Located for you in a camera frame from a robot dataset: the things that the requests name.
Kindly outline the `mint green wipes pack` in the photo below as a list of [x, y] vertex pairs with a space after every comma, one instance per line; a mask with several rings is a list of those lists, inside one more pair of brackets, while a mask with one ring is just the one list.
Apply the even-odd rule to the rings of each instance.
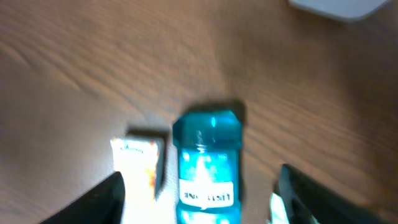
[[272, 193], [270, 197], [269, 219], [267, 224], [289, 224], [282, 197], [276, 193]]

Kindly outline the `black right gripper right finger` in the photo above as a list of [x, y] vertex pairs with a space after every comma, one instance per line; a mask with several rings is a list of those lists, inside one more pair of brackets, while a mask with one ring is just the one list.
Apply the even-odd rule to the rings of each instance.
[[289, 224], [388, 224], [290, 164], [282, 164], [273, 193], [282, 197]]

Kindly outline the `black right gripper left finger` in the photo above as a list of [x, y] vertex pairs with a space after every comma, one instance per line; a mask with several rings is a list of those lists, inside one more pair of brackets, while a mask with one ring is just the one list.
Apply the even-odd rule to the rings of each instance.
[[120, 224], [124, 202], [124, 180], [116, 171], [41, 224]]

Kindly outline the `teal mouthwash bottle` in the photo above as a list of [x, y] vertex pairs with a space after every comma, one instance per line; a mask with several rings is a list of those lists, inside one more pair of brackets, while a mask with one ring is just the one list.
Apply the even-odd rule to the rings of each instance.
[[241, 221], [243, 125], [231, 110], [196, 111], [172, 126], [178, 157], [177, 223]]

